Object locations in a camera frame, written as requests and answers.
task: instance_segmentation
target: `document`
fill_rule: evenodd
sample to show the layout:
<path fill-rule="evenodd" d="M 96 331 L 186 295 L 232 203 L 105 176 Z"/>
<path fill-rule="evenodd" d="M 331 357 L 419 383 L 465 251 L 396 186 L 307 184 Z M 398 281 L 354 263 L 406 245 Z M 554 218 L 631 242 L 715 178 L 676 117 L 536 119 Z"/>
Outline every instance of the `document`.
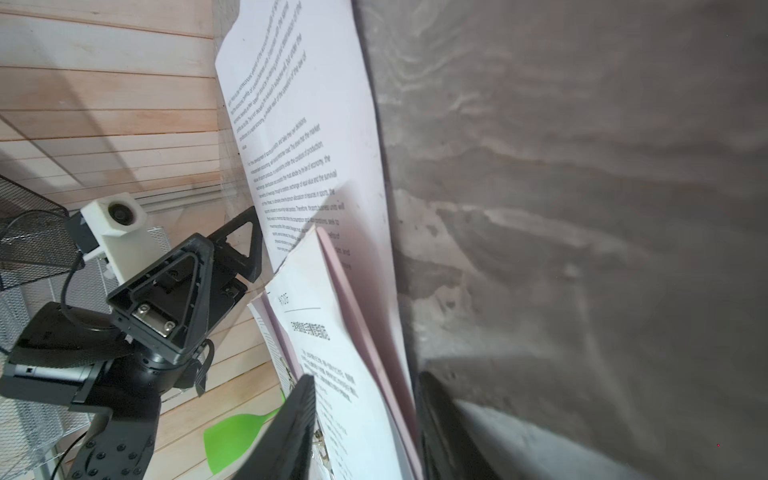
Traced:
<path fill-rule="evenodd" d="M 275 367 L 277 378 L 280 381 L 280 389 L 283 390 L 283 395 L 287 397 L 296 385 L 296 379 L 293 378 L 293 374 L 288 367 L 285 353 L 283 353 L 283 347 L 281 347 L 277 341 L 275 329 L 272 326 L 272 320 L 270 319 L 269 313 L 266 311 L 261 295 L 248 303 L 248 308 L 253 314 L 256 324 L 259 326 L 259 331 L 264 338 L 266 348 L 270 352 L 272 365 Z"/>
<path fill-rule="evenodd" d="M 315 376 L 317 417 L 335 478 L 414 478 L 401 432 L 347 332 L 314 228 L 286 258 L 266 294 L 302 370 Z"/>
<path fill-rule="evenodd" d="M 216 69 L 270 260 L 327 230 L 413 410 L 372 96 L 349 0 L 242 0 Z"/>

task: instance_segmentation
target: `camera lens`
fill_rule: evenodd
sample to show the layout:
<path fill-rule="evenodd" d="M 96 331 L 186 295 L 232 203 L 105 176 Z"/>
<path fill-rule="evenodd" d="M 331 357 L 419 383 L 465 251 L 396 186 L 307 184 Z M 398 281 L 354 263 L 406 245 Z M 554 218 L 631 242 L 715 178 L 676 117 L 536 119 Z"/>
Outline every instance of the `camera lens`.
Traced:
<path fill-rule="evenodd" d="M 123 204 L 110 205 L 109 216 L 120 225 L 130 225 L 134 222 L 134 212 Z"/>

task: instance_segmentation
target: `black plastic bracket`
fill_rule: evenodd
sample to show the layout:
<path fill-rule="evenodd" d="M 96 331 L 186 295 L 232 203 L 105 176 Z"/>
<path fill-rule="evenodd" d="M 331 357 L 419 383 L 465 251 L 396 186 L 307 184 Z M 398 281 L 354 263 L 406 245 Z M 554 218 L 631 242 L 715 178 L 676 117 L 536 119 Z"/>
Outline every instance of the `black plastic bracket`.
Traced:
<path fill-rule="evenodd" d="M 246 223 L 252 225 L 248 257 L 227 243 L 227 236 Z M 224 266 L 242 275 L 251 283 L 259 278 L 259 275 L 261 275 L 262 233 L 255 207 L 243 211 L 243 213 L 224 224 L 219 230 L 209 235 L 208 239 L 214 242 L 216 246 L 217 262 L 221 262 Z"/>
<path fill-rule="evenodd" d="M 249 255 L 227 236 L 251 223 Z M 245 295 L 237 275 L 261 274 L 262 234 L 251 207 L 209 237 L 196 233 L 107 297 L 112 323 L 173 365 L 190 360 L 206 336 Z"/>

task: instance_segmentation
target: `stack of papers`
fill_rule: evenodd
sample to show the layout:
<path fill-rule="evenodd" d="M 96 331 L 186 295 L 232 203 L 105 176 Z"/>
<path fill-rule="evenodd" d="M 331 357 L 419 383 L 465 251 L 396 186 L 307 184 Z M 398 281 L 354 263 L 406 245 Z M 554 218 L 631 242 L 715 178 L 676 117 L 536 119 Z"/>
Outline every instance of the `stack of papers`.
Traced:
<path fill-rule="evenodd" d="M 315 376 L 336 478 L 421 477 L 414 438 L 327 232 L 312 228 L 250 308 L 286 396 L 302 373 Z"/>

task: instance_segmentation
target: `pink paper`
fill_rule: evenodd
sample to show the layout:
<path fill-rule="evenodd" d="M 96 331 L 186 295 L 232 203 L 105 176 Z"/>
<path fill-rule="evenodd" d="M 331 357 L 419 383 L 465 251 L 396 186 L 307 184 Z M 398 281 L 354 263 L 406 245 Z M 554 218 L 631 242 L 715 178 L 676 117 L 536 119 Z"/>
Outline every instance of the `pink paper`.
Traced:
<path fill-rule="evenodd" d="M 317 228 L 317 236 L 325 253 L 326 265 L 331 280 L 333 280 L 333 287 L 336 289 L 344 325 L 357 348 L 358 354 L 360 354 L 384 396 L 384 401 L 389 407 L 389 413 L 400 434 L 414 476 L 421 479 L 422 463 L 415 443 L 417 438 L 415 407 L 410 397 L 398 402 L 392 383 L 384 370 L 379 351 L 373 343 L 371 333 L 352 291 L 352 286 L 349 284 L 341 261 L 336 255 L 336 249 L 333 247 L 328 233 L 322 227 Z"/>

